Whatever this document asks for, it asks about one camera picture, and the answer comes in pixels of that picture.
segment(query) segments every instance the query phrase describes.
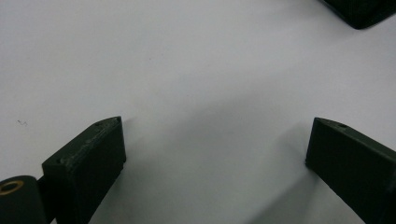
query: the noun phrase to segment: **dark green object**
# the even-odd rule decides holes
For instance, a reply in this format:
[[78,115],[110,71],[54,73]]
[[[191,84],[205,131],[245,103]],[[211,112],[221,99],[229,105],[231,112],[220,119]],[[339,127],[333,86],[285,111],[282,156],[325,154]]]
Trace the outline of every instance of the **dark green object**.
[[355,29],[373,26],[396,12],[396,0],[322,0]]
[[1,224],[86,224],[126,161],[121,117],[94,123],[42,164],[0,182]]
[[369,224],[396,223],[396,152],[328,119],[314,120],[306,165]]

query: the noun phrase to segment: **white surface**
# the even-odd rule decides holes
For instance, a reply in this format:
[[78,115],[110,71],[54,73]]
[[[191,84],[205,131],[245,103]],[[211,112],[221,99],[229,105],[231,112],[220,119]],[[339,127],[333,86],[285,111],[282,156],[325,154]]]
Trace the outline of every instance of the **white surface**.
[[315,0],[1,1],[0,179],[121,115],[92,224],[362,223],[304,154],[314,117],[396,148],[395,36]]

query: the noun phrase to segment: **screw hole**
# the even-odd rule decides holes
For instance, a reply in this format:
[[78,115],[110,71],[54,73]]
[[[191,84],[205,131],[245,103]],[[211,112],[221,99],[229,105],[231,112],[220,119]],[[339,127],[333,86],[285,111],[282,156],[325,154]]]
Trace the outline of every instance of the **screw hole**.
[[18,189],[20,189],[23,185],[23,181],[14,180],[10,181],[6,184],[0,186],[0,196],[10,194]]

